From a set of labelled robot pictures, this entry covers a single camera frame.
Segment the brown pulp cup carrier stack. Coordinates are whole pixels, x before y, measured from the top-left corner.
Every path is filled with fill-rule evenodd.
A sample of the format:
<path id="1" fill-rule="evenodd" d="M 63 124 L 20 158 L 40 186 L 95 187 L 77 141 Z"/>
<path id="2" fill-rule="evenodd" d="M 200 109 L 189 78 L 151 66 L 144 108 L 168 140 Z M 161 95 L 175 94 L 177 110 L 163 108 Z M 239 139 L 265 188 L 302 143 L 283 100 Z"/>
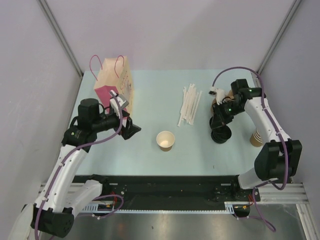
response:
<path id="1" fill-rule="evenodd" d="M 234 100 L 234 95 L 233 95 L 233 92 L 232 90 L 230 90 L 228 92 L 228 94 L 223 98 L 223 100 L 221 101 L 222 103 L 226 103 L 226 102 L 229 102 L 229 101 L 232 101 Z M 211 106 L 210 106 L 210 112 L 212 115 L 214 115 L 214 109 L 213 109 L 213 105 L 217 103 L 217 100 L 216 98 L 213 99 L 212 103 L 211 103 Z"/>

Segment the aluminium frame post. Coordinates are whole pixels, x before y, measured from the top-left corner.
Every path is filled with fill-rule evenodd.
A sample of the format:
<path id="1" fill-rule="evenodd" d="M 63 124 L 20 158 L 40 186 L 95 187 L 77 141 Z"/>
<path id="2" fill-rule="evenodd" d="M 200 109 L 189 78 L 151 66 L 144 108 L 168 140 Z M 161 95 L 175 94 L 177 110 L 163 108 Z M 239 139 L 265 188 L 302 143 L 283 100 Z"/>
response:
<path id="1" fill-rule="evenodd" d="M 289 10 L 287 11 L 283 21 L 280 24 L 280 27 L 276 31 L 276 34 L 267 49 L 264 57 L 262 58 L 262 61 L 260 62 L 257 72 L 261 75 L 263 70 L 265 69 L 267 63 L 271 59 L 272 55 L 274 54 L 277 46 L 279 45 L 280 41 L 284 37 L 287 29 L 289 28 L 290 24 L 292 23 L 296 13 L 298 12 L 301 4 L 304 2 L 304 0 L 294 0 L 292 4 L 289 7 Z"/>
<path id="2" fill-rule="evenodd" d="M 71 66 L 75 70 L 76 74 L 80 77 L 80 79 L 83 78 L 84 72 L 81 70 L 81 67 L 74 55 L 74 52 L 72 51 L 53 11 L 51 10 L 48 1 L 47 0 L 37 0 L 36 1 L 42 10 L 47 22 L 49 23 L 54 35 L 56 36 L 60 46 L 62 47 L 64 53 L 66 54 L 69 62 L 71 63 Z"/>

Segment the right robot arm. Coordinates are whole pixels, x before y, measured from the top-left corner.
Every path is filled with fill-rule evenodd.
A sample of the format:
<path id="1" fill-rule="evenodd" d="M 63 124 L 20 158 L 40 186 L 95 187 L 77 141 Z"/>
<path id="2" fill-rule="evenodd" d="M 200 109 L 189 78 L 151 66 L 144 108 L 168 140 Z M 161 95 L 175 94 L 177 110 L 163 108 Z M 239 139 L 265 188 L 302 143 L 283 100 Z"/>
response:
<path id="1" fill-rule="evenodd" d="M 249 189 L 260 187 L 274 180 L 283 180 L 297 172 L 302 153 L 302 144 L 293 140 L 281 128 L 273 115 L 268 99 L 260 87 L 249 87 L 246 79 L 237 79 L 231 83 L 231 93 L 212 86 L 209 94 L 215 97 L 212 102 L 212 117 L 209 120 L 211 138 L 217 144 L 223 144 L 232 136 L 228 124 L 234 117 L 247 113 L 254 123 L 262 149 L 254 160 L 254 166 L 237 177 L 237 184 L 230 188 L 231 196 L 242 201 Z"/>

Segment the pink paper gift bag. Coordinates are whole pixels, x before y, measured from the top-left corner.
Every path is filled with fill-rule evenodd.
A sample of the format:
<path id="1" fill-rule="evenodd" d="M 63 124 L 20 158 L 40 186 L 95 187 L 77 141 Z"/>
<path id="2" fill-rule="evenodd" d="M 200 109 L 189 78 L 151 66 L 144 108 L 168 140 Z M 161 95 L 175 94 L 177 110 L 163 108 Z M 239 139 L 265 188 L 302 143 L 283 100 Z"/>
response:
<path id="1" fill-rule="evenodd" d="M 125 110 L 133 112 L 134 81 L 127 56 L 119 55 L 117 58 L 105 58 L 100 61 L 100 69 L 95 78 L 94 91 L 104 107 L 109 106 L 111 95 L 109 91 L 115 91 L 123 95 L 128 101 Z"/>

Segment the brown paper cup stack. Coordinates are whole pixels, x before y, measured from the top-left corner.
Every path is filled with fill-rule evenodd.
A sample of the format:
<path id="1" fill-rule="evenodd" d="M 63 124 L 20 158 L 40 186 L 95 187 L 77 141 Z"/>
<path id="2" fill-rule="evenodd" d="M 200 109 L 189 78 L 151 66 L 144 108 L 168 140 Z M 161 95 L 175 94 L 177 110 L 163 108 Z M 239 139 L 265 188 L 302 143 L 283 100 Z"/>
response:
<path id="1" fill-rule="evenodd" d="M 250 141 L 251 145 L 254 147 L 261 147 L 263 145 L 262 138 L 261 138 L 257 128 L 252 133 L 249 141 Z"/>

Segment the right aluminium frame post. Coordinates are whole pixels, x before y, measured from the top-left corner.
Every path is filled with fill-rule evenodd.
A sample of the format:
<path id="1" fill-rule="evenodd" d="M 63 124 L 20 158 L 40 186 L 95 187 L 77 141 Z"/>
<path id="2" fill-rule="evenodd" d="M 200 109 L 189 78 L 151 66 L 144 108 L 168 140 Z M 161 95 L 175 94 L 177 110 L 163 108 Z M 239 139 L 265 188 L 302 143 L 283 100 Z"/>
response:
<path id="1" fill-rule="evenodd" d="M 276 31 L 276 34 L 267 49 L 264 57 L 262 58 L 262 61 L 260 62 L 257 72 L 261 75 L 263 70 L 265 69 L 267 63 L 271 59 L 272 55 L 274 54 L 277 46 L 279 45 L 280 41 L 284 37 L 287 29 L 289 28 L 290 24 L 292 23 L 296 13 L 298 12 L 301 4 L 304 2 L 304 0 L 294 0 L 292 4 L 289 7 L 289 10 L 287 11 L 283 21 L 280 24 L 280 27 Z"/>

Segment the left aluminium frame post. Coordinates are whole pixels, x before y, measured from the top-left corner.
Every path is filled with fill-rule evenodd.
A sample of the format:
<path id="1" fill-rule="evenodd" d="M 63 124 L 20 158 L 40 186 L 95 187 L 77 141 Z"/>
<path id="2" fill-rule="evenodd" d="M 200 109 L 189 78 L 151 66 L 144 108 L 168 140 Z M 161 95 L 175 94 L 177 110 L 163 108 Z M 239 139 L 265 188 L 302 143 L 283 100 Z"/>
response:
<path id="1" fill-rule="evenodd" d="M 71 63 L 71 66 L 75 70 L 76 74 L 80 77 L 80 79 L 83 78 L 84 72 L 81 70 L 81 67 L 74 55 L 74 52 L 72 51 L 53 11 L 51 10 L 48 1 L 47 0 L 37 0 L 36 1 L 42 10 L 47 22 L 49 23 L 54 35 L 56 36 L 60 46 L 62 47 L 64 53 L 66 54 L 69 62 Z"/>

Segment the white wrapped straws bundle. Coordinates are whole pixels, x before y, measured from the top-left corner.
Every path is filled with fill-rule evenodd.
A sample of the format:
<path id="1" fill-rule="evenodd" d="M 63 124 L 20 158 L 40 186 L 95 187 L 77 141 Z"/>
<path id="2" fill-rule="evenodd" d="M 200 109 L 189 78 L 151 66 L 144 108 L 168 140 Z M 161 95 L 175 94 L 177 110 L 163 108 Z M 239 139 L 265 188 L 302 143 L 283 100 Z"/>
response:
<path id="1" fill-rule="evenodd" d="M 183 121 L 191 126 L 194 125 L 202 93 L 203 91 L 198 91 L 194 83 L 190 83 L 188 88 L 183 88 L 183 101 L 177 123 L 178 127 L 181 126 Z"/>

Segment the black cup lid stack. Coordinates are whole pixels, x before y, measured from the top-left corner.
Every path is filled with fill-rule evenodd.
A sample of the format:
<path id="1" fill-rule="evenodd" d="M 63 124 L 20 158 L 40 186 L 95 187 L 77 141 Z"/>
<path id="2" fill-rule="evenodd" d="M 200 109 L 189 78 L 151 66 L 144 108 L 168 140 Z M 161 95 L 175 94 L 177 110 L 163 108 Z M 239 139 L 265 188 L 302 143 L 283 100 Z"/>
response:
<path id="1" fill-rule="evenodd" d="M 223 144 L 231 138 L 232 131 L 227 125 L 225 125 L 225 126 L 213 129 L 211 131 L 210 136 L 215 143 Z"/>

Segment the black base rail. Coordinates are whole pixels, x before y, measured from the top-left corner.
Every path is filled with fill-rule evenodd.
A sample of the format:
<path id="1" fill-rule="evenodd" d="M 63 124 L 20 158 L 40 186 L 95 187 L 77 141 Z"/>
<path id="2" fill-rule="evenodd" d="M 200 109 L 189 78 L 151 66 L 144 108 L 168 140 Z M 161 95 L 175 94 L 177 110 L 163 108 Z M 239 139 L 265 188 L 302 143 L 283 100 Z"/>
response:
<path id="1" fill-rule="evenodd" d="M 242 189 L 236 175 L 226 176 L 112 176 L 77 175 L 74 184 L 102 183 L 104 209 L 129 211 L 214 211 L 225 202 L 260 201 L 257 189 Z"/>

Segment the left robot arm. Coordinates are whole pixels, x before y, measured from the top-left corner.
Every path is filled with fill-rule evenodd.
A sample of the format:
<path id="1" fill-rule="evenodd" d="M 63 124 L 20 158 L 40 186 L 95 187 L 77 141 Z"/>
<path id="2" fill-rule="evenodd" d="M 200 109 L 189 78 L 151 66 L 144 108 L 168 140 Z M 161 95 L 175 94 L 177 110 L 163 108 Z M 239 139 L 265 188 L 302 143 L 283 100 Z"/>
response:
<path id="1" fill-rule="evenodd" d="M 111 188 L 105 184 L 106 179 L 93 175 L 67 198 L 76 172 L 91 146 L 105 143 L 117 135 L 127 140 L 141 131 L 125 111 L 128 104 L 121 94 L 113 94 L 108 107 L 103 107 L 95 98 L 80 101 L 77 116 L 64 133 L 58 160 L 33 204 L 30 226 L 34 229 L 35 239 L 39 239 L 39 232 L 64 238 L 84 207 L 95 199 L 105 200 L 110 196 Z"/>

